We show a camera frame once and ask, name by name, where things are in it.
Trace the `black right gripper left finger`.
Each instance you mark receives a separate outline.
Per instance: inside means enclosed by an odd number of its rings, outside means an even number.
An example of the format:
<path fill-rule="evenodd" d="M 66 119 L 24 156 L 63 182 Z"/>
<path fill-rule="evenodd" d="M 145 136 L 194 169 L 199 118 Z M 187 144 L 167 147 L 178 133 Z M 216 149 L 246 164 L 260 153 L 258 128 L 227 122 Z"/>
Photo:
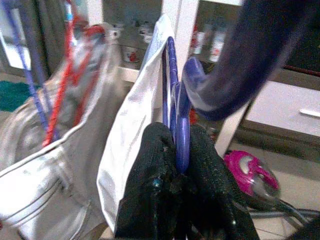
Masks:
<path fill-rule="evenodd" d="M 149 124 L 119 202 L 114 237 L 172 240 L 182 180 L 176 170 L 176 147 L 170 130 L 160 122 Z"/>

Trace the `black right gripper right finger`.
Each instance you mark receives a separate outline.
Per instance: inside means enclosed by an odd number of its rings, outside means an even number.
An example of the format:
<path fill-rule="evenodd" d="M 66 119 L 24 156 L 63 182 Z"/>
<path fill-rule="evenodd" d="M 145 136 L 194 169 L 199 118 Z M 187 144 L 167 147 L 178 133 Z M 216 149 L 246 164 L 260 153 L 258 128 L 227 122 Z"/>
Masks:
<path fill-rule="evenodd" d="M 247 203 L 207 131 L 190 127 L 187 176 L 196 191 L 188 196 L 187 213 L 206 240 L 257 240 Z"/>

